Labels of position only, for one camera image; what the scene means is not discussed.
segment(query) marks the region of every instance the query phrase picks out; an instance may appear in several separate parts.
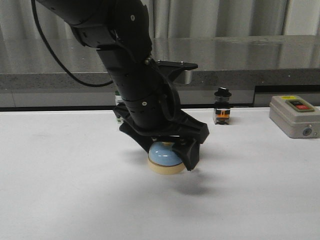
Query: emergency stop button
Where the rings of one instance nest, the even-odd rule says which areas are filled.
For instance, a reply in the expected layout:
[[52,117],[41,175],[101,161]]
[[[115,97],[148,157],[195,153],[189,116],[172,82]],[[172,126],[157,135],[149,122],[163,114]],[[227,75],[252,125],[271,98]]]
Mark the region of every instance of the emergency stop button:
[[308,110],[310,109],[309,107],[307,107],[306,105],[296,105],[295,106],[297,109],[300,109],[300,110]]

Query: robotic arm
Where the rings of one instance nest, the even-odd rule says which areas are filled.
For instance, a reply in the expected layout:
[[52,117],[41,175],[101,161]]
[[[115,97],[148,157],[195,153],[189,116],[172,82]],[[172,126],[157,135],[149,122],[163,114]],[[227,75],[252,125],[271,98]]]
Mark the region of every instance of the robotic arm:
[[151,57],[147,7],[140,0],[37,0],[67,22],[83,45],[96,48],[124,104],[113,110],[120,130],[146,152],[153,142],[174,143],[187,170],[199,161],[208,127],[181,110],[173,81],[196,64]]

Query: cylindrical object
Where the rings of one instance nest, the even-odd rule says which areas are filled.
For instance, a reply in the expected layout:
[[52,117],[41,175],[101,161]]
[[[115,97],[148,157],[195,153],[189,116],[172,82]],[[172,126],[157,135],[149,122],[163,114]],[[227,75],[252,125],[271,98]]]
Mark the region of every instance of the cylindrical object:
[[167,120],[159,101],[163,77],[151,65],[135,63],[119,47],[98,50],[134,124],[144,130],[159,128]]
[[107,19],[106,15],[111,9],[105,6],[114,5],[114,0],[37,0],[47,9],[61,17],[73,27],[91,27],[94,24],[102,24],[101,19]]
[[213,111],[213,121],[215,124],[229,124],[230,122],[230,105],[229,99],[231,93],[225,87],[219,87],[214,93],[215,103]]
[[172,175],[185,169],[182,160],[172,151],[172,142],[154,142],[148,154],[150,169],[158,174]]

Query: control box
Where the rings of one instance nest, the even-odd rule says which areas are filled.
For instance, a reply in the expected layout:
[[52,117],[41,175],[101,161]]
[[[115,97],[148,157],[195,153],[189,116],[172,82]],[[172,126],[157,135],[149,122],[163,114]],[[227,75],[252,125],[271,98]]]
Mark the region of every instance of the control box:
[[273,96],[269,117],[290,138],[320,136],[320,110],[299,96]]

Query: blue object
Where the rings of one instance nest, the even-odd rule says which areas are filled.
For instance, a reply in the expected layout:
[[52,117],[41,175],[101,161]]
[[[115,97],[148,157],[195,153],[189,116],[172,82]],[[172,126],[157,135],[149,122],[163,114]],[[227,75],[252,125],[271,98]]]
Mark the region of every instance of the blue object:
[[149,149],[149,159],[162,166],[175,166],[182,163],[177,154],[172,151],[172,142],[154,142]]

